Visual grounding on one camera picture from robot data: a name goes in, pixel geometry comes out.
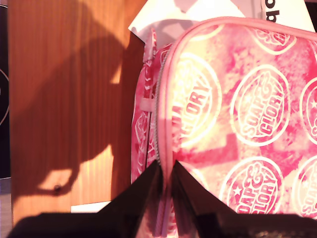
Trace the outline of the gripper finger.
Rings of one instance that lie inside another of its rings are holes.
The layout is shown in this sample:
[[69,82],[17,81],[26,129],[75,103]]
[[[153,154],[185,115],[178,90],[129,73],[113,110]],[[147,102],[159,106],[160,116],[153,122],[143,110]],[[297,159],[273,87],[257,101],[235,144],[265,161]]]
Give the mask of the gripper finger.
[[171,181],[179,237],[226,237],[219,219],[235,212],[208,192],[179,161],[173,166]]
[[161,194],[162,170],[158,161],[149,167],[118,197],[99,211],[100,238],[135,238],[149,204]]

